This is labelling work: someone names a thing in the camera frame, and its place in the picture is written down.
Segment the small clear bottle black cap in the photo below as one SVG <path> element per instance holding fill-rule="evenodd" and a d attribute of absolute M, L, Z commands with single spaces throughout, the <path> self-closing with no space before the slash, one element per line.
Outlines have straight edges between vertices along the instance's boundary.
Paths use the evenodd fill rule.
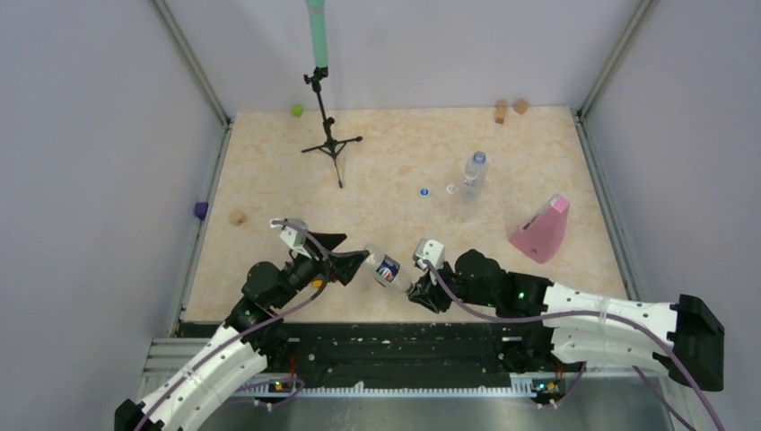
<path fill-rule="evenodd" d="M 409 273 L 382 247 L 367 243 L 364 249 L 368 252 L 368 256 L 363 266 L 378 284 L 404 294 L 412 288 L 413 282 Z"/>

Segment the clear plastic bottle white cap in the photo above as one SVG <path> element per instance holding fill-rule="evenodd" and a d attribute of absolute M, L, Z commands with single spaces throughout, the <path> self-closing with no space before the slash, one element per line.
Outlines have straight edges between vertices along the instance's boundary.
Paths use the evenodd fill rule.
<path fill-rule="evenodd" d="M 459 188 L 461 203 L 470 205 L 477 202 L 488 168 L 489 162 L 483 151 L 476 151 L 467 159 Z"/>

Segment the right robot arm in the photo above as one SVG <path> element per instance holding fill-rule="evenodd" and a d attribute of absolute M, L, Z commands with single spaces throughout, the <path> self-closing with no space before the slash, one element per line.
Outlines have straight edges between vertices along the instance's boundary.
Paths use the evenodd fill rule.
<path fill-rule="evenodd" d="M 702 391 L 724 388 L 725 329 L 699 297 L 647 303 L 595 295 L 546 277 L 510 272 L 471 249 L 450 265 L 440 252 L 415 253 L 424 274 L 408 299 L 442 313 L 457 305 L 485 321 L 529 332 L 524 355 L 538 370 L 601 362 L 665 374 Z"/>

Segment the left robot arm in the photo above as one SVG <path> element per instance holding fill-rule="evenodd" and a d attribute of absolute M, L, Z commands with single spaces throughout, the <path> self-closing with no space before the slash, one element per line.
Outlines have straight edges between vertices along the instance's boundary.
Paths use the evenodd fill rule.
<path fill-rule="evenodd" d="M 114 414 L 117 430 L 198 430 L 236 390 L 257 374 L 286 363 L 280 322 L 310 304 L 316 291 L 291 309 L 285 306 L 316 278 L 348 285 L 370 253 L 337 252 L 344 233 L 313 233 L 297 219 L 273 220 L 290 259 L 279 268 L 253 265 L 242 298 L 202 349 L 160 388 L 141 400 L 125 400 Z"/>

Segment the wooden cube with cross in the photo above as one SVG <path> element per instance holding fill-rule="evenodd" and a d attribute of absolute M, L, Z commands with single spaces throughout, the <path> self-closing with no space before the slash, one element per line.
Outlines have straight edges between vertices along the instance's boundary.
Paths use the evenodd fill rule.
<path fill-rule="evenodd" d="M 247 217 L 245 213 L 241 210 L 233 210 L 229 214 L 229 222 L 233 226 L 240 226 L 245 224 L 247 221 Z"/>

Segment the black tripod stand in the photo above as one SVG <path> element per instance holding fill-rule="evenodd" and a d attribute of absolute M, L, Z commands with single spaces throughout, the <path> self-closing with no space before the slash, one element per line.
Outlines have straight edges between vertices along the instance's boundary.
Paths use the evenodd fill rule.
<path fill-rule="evenodd" d="M 362 136 L 356 136 L 353 138 L 338 140 L 334 137 L 332 128 L 336 123 L 333 117 L 327 115 L 324 101 L 322 98 L 322 80 L 328 77 L 328 69 L 326 67 L 316 66 L 312 75 L 304 75 L 304 82 L 309 85 L 312 91 L 315 93 L 319 113 L 321 116 L 321 125 L 325 134 L 325 141 L 321 145 L 315 145 L 312 147 L 304 148 L 301 150 L 302 154 L 319 151 L 328 156 L 335 168 L 337 174 L 337 184 L 340 189 L 344 187 L 344 182 L 341 177 L 341 173 L 338 169 L 337 158 L 343 152 L 347 144 L 360 143 L 363 141 Z"/>

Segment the purple block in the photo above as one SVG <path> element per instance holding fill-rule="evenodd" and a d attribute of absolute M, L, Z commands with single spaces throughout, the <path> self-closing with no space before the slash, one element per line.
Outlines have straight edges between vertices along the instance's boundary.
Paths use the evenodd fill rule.
<path fill-rule="evenodd" d="M 197 202 L 193 208 L 193 215 L 200 221 L 205 221 L 209 210 L 209 203 L 202 201 Z"/>

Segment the tall wooden block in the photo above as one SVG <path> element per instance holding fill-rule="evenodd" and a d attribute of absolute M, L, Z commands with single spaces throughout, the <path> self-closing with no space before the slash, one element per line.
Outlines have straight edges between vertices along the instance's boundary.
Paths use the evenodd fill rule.
<path fill-rule="evenodd" d="M 494 122 L 499 125 L 503 125 L 507 113 L 508 113 L 509 105 L 507 103 L 507 100 L 500 99 L 495 104 L 495 114 L 494 114 Z"/>

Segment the small wooden cube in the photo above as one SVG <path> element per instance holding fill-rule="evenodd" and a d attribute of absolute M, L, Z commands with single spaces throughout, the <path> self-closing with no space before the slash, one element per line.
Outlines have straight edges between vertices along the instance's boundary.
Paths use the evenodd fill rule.
<path fill-rule="evenodd" d="M 518 99 L 512 106 L 518 115 L 524 115 L 530 108 L 530 103 L 525 99 Z"/>

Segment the green foam microphone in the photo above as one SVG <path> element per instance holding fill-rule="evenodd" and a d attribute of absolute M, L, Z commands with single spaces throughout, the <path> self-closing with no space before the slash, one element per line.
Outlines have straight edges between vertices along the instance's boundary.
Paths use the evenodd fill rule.
<path fill-rule="evenodd" d="M 315 67 L 328 68 L 327 25 L 325 18 L 325 0 L 306 0 L 311 30 L 312 52 Z"/>

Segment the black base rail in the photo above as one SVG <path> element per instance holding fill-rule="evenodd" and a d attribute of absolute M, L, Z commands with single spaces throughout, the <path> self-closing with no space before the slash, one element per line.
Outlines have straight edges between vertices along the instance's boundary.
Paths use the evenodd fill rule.
<path fill-rule="evenodd" d="M 567 377 L 527 329 L 497 323 L 298 323 L 277 321 L 242 338 L 267 358 L 267 375 L 294 375 L 309 389 L 506 387 L 530 373 Z"/>

